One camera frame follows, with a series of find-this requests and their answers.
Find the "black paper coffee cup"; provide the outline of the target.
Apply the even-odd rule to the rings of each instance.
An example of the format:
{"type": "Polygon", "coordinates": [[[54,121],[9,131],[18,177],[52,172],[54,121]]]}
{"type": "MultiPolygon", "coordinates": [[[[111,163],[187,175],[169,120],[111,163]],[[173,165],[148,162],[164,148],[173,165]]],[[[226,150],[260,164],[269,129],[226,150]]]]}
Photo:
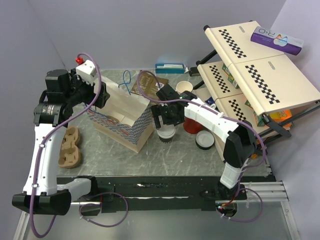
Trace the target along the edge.
{"type": "Polygon", "coordinates": [[[168,144],[172,142],[174,135],[168,135],[168,136],[159,135],[158,137],[162,143],[168,144]]]}

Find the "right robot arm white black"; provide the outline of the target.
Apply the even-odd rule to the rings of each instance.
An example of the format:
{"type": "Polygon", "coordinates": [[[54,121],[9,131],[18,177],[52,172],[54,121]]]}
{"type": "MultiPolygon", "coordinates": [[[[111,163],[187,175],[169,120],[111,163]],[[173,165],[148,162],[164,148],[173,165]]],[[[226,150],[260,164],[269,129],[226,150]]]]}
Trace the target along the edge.
{"type": "Polygon", "coordinates": [[[187,90],[177,93],[166,84],[156,95],[157,104],[151,107],[151,112],[157,130],[165,125],[180,125],[188,118],[207,128],[224,142],[225,167],[218,193],[223,199],[230,199],[236,193],[235,185],[248,158],[257,148],[252,126],[237,119],[227,119],[223,113],[212,109],[187,90]]]}

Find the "brown pulp cup carrier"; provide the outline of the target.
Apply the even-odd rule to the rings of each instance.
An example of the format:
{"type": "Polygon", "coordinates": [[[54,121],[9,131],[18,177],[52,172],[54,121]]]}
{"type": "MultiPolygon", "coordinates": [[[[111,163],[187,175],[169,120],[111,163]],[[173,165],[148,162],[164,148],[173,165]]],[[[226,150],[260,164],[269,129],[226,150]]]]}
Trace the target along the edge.
{"type": "Polygon", "coordinates": [[[123,114],[109,114],[107,117],[114,120],[117,124],[132,126],[135,123],[135,120],[123,114]]]}

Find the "white plastic cup lid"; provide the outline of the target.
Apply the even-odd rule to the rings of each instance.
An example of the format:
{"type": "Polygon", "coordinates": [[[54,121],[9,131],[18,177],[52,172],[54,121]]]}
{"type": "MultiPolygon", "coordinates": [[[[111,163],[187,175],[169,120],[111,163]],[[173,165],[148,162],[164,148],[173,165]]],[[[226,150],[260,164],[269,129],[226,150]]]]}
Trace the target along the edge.
{"type": "Polygon", "coordinates": [[[176,128],[174,125],[163,125],[157,130],[158,136],[174,136],[176,133],[176,128]]]}

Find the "blue checkered paper bag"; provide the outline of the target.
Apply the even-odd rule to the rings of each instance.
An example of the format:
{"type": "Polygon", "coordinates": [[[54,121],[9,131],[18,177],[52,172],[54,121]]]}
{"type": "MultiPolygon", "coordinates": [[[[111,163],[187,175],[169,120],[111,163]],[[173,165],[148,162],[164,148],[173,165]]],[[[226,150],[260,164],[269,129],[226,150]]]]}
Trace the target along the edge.
{"type": "Polygon", "coordinates": [[[89,119],[96,130],[139,153],[154,130],[150,101],[129,94],[105,76],[102,82],[110,98],[103,108],[90,107],[86,112],[89,119]]]}

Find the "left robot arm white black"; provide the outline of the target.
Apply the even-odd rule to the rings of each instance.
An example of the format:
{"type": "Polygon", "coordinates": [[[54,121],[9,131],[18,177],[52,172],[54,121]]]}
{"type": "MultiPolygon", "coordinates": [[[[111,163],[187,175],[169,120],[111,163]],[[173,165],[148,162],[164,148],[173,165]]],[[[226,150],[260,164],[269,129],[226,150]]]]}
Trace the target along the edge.
{"type": "Polygon", "coordinates": [[[103,108],[110,97],[99,70],[55,69],[45,76],[46,89],[33,111],[35,142],[27,181],[12,205],[29,214],[64,216],[81,196],[95,200],[99,188],[95,177],[80,176],[57,184],[58,161],[68,123],[76,117],[73,107],[103,108]]]}

